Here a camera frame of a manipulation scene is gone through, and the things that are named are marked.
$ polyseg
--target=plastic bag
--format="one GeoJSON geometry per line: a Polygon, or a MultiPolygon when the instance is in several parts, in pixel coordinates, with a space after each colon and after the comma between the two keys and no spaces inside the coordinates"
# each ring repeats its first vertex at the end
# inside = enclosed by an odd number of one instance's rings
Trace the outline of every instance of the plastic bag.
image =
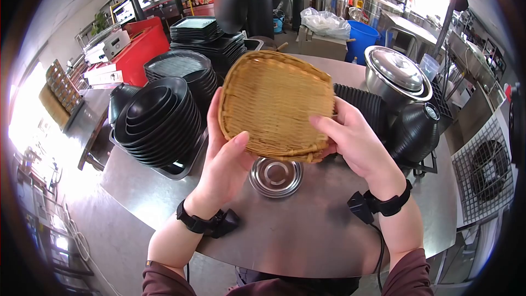
{"type": "Polygon", "coordinates": [[[306,8],[300,13],[301,24],[314,31],[320,36],[332,36],[333,38],[348,40],[351,26],[343,18],[329,11],[321,11],[306,8]]]}

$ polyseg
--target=stack of black plates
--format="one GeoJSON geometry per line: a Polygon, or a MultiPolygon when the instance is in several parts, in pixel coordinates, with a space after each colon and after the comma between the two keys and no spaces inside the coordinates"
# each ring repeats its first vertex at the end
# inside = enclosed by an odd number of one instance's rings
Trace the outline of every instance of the stack of black plates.
{"type": "Polygon", "coordinates": [[[225,77],[230,67],[247,51],[241,32],[235,35],[223,35],[207,44],[183,44],[172,42],[170,49],[187,49],[203,54],[212,61],[215,72],[225,77]]]}
{"type": "Polygon", "coordinates": [[[382,97],[360,89],[334,84],[334,93],[360,110],[380,140],[385,140],[387,131],[387,109],[382,97]]]}
{"type": "Polygon", "coordinates": [[[138,91],[115,122],[115,140],[142,164],[162,168],[184,158],[199,139],[201,114],[183,78],[138,91]]]}
{"type": "Polygon", "coordinates": [[[177,43],[209,43],[223,34],[214,16],[188,16],[170,27],[170,37],[177,43]]]}
{"type": "Polygon", "coordinates": [[[201,112],[207,111],[219,87],[210,60],[191,50],[174,50],[156,56],[144,64],[144,72],[150,82],[167,76],[184,78],[201,112]]]}

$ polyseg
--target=white cable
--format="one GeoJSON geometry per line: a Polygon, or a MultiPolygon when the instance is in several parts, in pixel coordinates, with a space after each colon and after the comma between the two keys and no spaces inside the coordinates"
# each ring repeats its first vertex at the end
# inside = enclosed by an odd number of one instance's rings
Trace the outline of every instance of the white cable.
{"type": "Polygon", "coordinates": [[[86,237],[82,233],[78,232],[77,224],[69,216],[69,211],[67,209],[67,204],[64,204],[64,213],[65,213],[65,217],[66,217],[66,228],[68,229],[69,234],[72,235],[73,240],[75,240],[75,244],[77,245],[78,251],[81,254],[82,259],[85,262],[91,261],[93,263],[93,265],[95,266],[95,268],[97,269],[97,271],[99,272],[99,274],[101,275],[101,277],[104,279],[104,281],[106,281],[106,283],[109,285],[109,287],[113,290],[115,295],[122,296],[122,294],[119,293],[117,291],[117,289],[111,283],[109,283],[108,279],[106,279],[104,274],[102,274],[101,270],[99,269],[99,267],[97,266],[97,264],[95,263],[93,258],[91,257],[91,255],[89,253],[88,240],[86,240],[86,237]]]}

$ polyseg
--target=person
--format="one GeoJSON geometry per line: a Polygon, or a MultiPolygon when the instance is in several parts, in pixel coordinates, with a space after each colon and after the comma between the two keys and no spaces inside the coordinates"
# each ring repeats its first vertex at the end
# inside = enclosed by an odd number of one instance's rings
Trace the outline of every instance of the person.
{"type": "MultiPolygon", "coordinates": [[[[250,137],[248,132],[244,131],[228,142],[223,136],[217,120],[221,91],[221,88],[217,90],[208,110],[209,143],[201,180],[184,201],[188,215],[203,220],[212,218],[240,191],[256,158],[245,152],[250,137]]],[[[371,193],[379,200],[400,196],[406,187],[405,177],[360,111],[338,97],[335,97],[335,110],[337,116],[333,119],[309,117],[314,128],[329,136],[329,147],[323,155],[341,154],[349,167],[367,181],[371,193]]],[[[422,218],[413,197],[397,214],[378,216],[390,253],[390,273],[382,295],[432,295],[429,265],[423,249],[422,218]]],[[[143,296],[195,295],[185,280],[183,268],[192,258],[201,238],[202,234],[188,230],[173,214],[150,240],[147,267],[143,272],[143,296]]],[[[313,292],[309,289],[308,284],[302,285],[285,277],[273,279],[269,275],[269,278],[243,281],[227,295],[321,294],[319,290],[313,292]]]]}

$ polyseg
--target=cardboard box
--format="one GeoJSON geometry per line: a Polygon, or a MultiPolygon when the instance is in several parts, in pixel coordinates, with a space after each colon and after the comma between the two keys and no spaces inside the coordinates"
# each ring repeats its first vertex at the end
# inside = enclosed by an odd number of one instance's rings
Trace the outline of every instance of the cardboard box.
{"type": "Polygon", "coordinates": [[[319,36],[305,25],[299,28],[299,54],[345,61],[347,43],[329,36],[319,36]]]}

